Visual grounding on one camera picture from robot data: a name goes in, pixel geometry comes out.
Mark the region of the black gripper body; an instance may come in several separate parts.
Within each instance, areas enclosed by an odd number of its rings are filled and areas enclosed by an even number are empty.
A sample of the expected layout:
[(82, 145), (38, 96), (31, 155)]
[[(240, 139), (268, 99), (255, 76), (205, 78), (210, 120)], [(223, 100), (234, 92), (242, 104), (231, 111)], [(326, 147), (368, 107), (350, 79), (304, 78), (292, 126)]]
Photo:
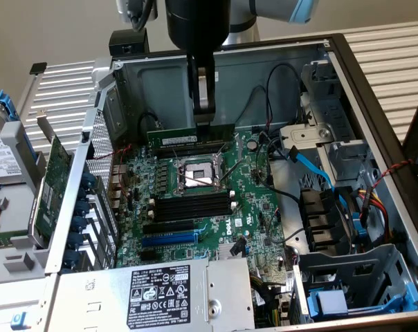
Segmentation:
[(169, 0), (165, 9), (172, 43), (196, 59), (212, 57), (229, 34), (229, 1)]

